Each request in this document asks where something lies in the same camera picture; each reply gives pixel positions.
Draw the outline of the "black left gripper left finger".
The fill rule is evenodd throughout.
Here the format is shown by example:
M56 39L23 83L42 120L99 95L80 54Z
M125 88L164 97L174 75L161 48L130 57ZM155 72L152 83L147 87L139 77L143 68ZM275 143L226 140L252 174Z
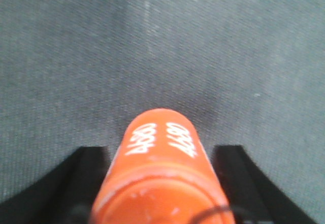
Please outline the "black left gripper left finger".
M1 203L1 223L89 223L110 166L107 147L80 147L31 186Z

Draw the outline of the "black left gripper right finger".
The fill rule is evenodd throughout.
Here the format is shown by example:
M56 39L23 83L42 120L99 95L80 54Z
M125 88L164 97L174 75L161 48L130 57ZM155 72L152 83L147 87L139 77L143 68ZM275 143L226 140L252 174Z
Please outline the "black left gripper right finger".
M212 166L236 223L314 223L253 162L240 145L216 145Z

